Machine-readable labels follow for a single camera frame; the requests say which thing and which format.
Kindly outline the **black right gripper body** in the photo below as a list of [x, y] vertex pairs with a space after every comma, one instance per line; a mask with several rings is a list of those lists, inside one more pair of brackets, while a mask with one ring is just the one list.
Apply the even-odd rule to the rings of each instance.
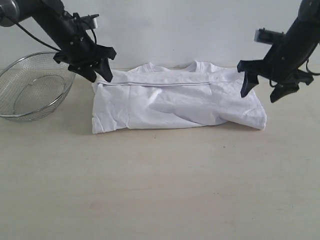
[[299, 70], [314, 51], [314, 41], [306, 37], [260, 37], [259, 41], [271, 48], [263, 59], [263, 76], [281, 85], [305, 83], [313, 75]]

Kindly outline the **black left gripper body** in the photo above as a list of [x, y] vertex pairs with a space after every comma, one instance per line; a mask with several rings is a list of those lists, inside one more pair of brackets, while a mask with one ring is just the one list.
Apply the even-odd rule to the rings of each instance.
[[96, 72], [100, 61], [98, 46], [103, 45], [97, 43], [94, 29], [83, 29], [73, 17], [55, 17], [53, 41], [60, 47], [60, 51], [53, 57], [58, 64], [96, 65]]

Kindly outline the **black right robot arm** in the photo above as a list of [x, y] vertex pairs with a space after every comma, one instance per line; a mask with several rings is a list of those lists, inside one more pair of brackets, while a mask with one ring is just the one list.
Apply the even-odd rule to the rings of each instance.
[[263, 59], [239, 61], [237, 71], [244, 73], [242, 98], [259, 84], [259, 76], [268, 79], [273, 88], [272, 103], [299, 91], [300, 83], [310, 85], [317, 73], [309, 69], [302, 71], [300, 67], [309, 63], [320, 43], [320, 2], [303, 0], [287, 32], [260, 28], [255, 32], [254, 40], [271, 47]]

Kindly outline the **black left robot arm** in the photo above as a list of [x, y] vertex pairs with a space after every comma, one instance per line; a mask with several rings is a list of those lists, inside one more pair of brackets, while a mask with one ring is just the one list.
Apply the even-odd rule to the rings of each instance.
[[60, 0], [2, 0], [0, 2], [0, 25], [20, 26], [21, 22], [32, 18], [57, 45], [54, 61], [68, 65], [70, 72], [76, 73], [90, 82], [97, 76], [111, 82], [113, 74], [109, 60], [117, 53], [113, 47], [99, 45], [97, 38], [91, 38], [87, 31], [97, 28], [98, 14], [80, 16], [70, 14]]

